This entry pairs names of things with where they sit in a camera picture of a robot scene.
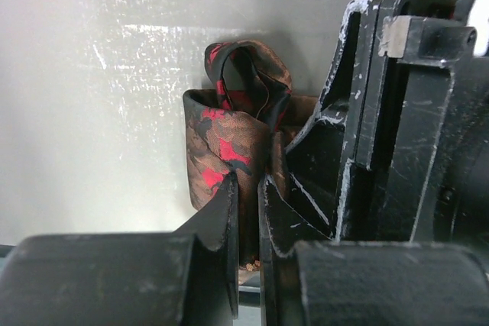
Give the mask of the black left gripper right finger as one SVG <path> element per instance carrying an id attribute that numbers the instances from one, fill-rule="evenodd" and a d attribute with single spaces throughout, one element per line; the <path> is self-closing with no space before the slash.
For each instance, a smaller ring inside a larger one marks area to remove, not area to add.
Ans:
<path id="1" fill-rule="evenodd" d="M 264 325 L 486 325 L 488 275 L 466 247 L 326 240 L 259 190 Z"/>

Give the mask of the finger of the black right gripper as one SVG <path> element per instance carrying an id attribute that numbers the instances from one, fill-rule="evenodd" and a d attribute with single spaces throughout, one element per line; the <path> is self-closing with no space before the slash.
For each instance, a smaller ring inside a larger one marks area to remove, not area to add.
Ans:
<path id="1" fill-rule="evenodd" d="M 325 85 L 286 147 L 291 188 L 267 178 L 271 240 L 340 240 L 351 198 L 355 155 L 381 0 L 353 0 L 343 14 Z"/>

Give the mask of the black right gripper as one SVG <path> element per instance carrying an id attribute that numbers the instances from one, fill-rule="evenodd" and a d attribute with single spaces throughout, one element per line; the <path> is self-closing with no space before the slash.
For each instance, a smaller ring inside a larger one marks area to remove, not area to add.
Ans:
<path id="1" fill-rule="evenodd" d="M 481 117 L 488 59 L 458 0 L 382 0 L 356 163 L 371 173 L 355 238 L 431 241 L 453 156 Z"/>

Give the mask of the brown red patterned tie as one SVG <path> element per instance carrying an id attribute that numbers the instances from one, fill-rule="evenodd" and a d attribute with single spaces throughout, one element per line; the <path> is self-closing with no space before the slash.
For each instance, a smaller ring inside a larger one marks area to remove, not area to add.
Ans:
<path id="1" fill-rule="evenodd" d="M 239 263 L 259 261 L 258 185 L 264 174 L 290 194 L 286 146 L 312 115 L 316 98 L 293 94 L 289 70 L 259 40 L 213 43 L 205 50 L 212 89 L 183 94 L 189 196 L 200 210 L 230 172 L 238 178 Z"/>

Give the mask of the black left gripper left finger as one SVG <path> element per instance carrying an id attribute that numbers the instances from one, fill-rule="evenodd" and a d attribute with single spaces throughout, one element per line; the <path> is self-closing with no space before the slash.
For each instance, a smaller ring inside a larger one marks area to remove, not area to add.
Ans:
<path id="1" fill-rule="evenodd" d="M 24 239 L 1 272 L 3 325 L 230 325 L 238 316 L 238 180 L 170 233 Z"/>

